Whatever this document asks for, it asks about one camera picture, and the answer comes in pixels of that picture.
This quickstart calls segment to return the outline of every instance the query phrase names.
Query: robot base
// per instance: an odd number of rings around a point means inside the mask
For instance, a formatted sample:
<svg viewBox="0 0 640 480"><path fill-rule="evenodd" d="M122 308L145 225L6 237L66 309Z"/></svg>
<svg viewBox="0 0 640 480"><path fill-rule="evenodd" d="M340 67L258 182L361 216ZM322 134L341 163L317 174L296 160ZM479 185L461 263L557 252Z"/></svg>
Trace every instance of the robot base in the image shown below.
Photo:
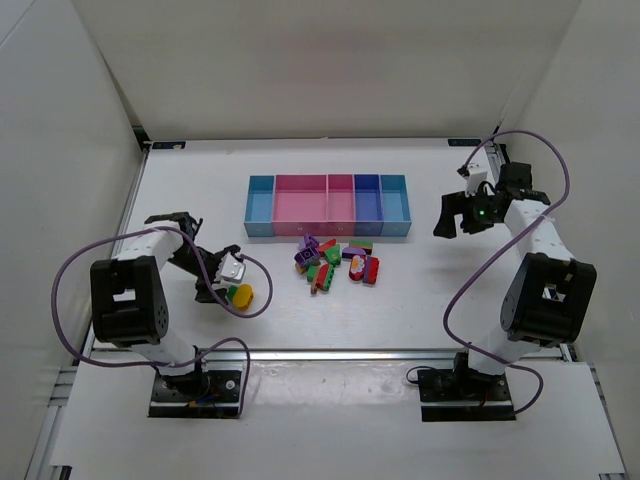
<svg viewBox="0 0 640 480"><path fill-rule="evenodd" d="M218 396L214 402L189 406L194 400L180 392L166 387L160 375L156 374L149 401L149 417L154 418L219 418L232 419L238 415L240 400L240 370L205 371L213 391Z"/></svg>
<svg viewBox="0 0 640 480"><path fill-rule="evenodd" d="M442 378L453 370L419 370L423 422L487 422L515 420L507 378L502 375L488 389L463 396L459 389L442 389Z"/></svg>

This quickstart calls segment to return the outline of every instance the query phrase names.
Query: purple lego brick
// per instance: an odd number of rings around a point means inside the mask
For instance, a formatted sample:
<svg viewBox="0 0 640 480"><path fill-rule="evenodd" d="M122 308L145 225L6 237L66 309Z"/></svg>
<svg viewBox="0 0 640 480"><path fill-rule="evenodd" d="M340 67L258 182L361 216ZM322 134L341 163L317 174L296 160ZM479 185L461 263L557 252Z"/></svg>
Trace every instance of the purple lego brick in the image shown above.
<svg viewBox="0 0 640 480"><path fill-rule="evenodd" d="M342 258L353 258L356 255L366 257L367 252L365 252L364 249L357 247L346 247L344 250L342 250Z"/></svg>
<svg viewBox="0 0 640 480"><path fill-rule="evenodd" d="M296 261L298 265L305 268L320 260L320 254L315 247L307 247L304 250L296 253L293 259Z"/></svg>
<svg viewBox="0 0 640 480"><path fill-rule="evenodd" d="M364 278L368 277L369 268L371 268L371 262L369 261L369 257L364 257Z"/></svg>
<svg viewBox="0 0 640 480"><path fill-rule="evenodd" d="M304 244L307 247L317 248L320 245L320 242L318 240L316 240L316 237L314 237L310 233L305 233L304 234Z"/></svg>

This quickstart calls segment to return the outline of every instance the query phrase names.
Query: white surface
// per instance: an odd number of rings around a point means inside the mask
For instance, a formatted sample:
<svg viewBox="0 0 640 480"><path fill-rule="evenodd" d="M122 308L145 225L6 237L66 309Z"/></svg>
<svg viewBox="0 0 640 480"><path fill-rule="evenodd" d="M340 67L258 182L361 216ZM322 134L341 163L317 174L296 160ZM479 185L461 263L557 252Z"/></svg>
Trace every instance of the white surface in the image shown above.
<svg viewBox="0 0 640 480"><path fill-rule="evenodd" d="M0 45L7 39L9 33L33 3L33 0L2 1L2 5L0 5Z"/></svg>
<svg viewBox="0 0 640 480"><path fill-rule="evenodd" d="M0 24L15 2L0 2ZM58 369L69 361L49 311L63 260L113 234L140 151L104 64L67 0L38 0L0 46L0 477L22 478ZM72 268L59 306L77 341L88 268Z"/></svg>
<svg viewBox="0 0 640 480"><path fill-rule="evenodd" d="M583 1L520 124L548 135L571 169L556 227L598 271L579 347L596 364L631 478L640 478L639 49L640 3ZM562 175L544 148L513 139L510 155L532 162L535 185L558 198Z"/></svg>
<svg viewBox="0 0 640 480"><path fill-rule="evenodd" d="M188 211L203 217L196 243L215 252L237 243L264 262L274 281L273 302L251 320L198 304L195 279L167 265L161 271L169 322L185 340L206 347L238 336L251 348L457 347L442 329L445 306L466 279L510 236L503 225L454 240L436 238L441 195L464 190L456 169L471 148L445 140L291 140L187 142L185 150L152 150L129 231L150 215ZM484 152L479 161L487 165ZM391 173L407 176L413 225L409 237L371 238L380 259L373 287L354 284L348 263L337 268L331 290L311 296L294 269L298 238L246 236L243 220L250 175L277 173ZM342 239L346 245L349 239ZM509 252L488 270L453 311L452 328L477 340L499 323L502 299L519 266ZM252 309L266 299L262 272L247 264Z"/></svg>
<svg viewBox="0 0 640 480"><path fill-rule="evenodd" d="M262 363L236 420L146 417L153 371L82 365L52 463L72 478L598 479L622 465L588 367L535 362L515 422L420 421L404 363ZM536 389L509 371L516 405Z"/></svg>
<svg viewBox="0 0 640 480"><path fill-rule="evenodd" d="M74 1L154 140L488 135L580 3Z"/></svg>

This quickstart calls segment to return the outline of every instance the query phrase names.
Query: red lego brick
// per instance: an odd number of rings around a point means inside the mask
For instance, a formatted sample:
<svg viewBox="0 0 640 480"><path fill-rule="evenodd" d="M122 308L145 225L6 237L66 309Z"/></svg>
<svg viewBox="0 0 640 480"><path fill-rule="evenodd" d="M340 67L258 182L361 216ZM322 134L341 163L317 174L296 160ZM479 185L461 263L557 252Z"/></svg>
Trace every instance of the red lego brick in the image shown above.
<svg viewBox="0 0 640 480"><path fill-rule="evenodd" d="M323 243L319 247L316 247L316 250L318 251L318 253L322 254L322 253L326 252L328 249L330 249L331 247L333 247L335 244L336 244L336 239L333 238L333 239L329 240L328 242Z"/></svg>
<svg viewBox="0 0 640 480"><path fill-rule="evenodd" d="M329 274L329 264L325 263L318 270L318 278L316 278L316 285L322 289L325 280L327 279L327 275Z"/></svg>
<svg viewBox="0 0 640 480"><path fill-rule="evenodd" d="M378 269L380 268L380 260L376 257L367 257L364 267L364 278L362 281L368 285L375 285L378 280Z"/></svg>
<svg viewBox="0 0 640 480"><path fill-rule="evenodd" d="M354 255L349 265L349 278L359 282L364 277L365 257L363 255Z"/></svg>
<svg viewBox="0 0 640 480"><path fill-rule="evenodd" d="M315 268L313 273L313 279L311 280L311 293L315 295L318 292L318 274L320 273L320 268Z"/></svg>

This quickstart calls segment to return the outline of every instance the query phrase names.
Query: white wall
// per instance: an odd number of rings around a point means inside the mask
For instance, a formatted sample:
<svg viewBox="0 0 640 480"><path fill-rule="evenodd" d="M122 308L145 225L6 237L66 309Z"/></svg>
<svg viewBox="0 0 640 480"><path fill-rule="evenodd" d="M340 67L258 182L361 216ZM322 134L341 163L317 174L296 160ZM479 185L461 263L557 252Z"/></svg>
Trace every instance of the white wall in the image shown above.
<svg viewBox="0 0 640 480"><path fill-rule="evenodd" d="M0 6L3 479L23 477L57 371L69 362L49 313L55 271L79 247L116 231L140 159L70 0L22 2L22 10L18 3ZM90 261L70 272L61 295L76 341L87 324Z"/></svg>
<svg viewBox="0 0 640 480"><path fill-rule="evenodd" d="M580 0L74 0L154 140L489 134Z"/></svg>
<svg viewBox="0 0 640 480"><path fill-rule="evenodd" d="M557 213L563 239L598 283L579 340L594 361L631 478L640 478L640 2L584 0L520 127L566 156L573 189ZM558 198L562 177L531 140L509 142Z"/></svg>

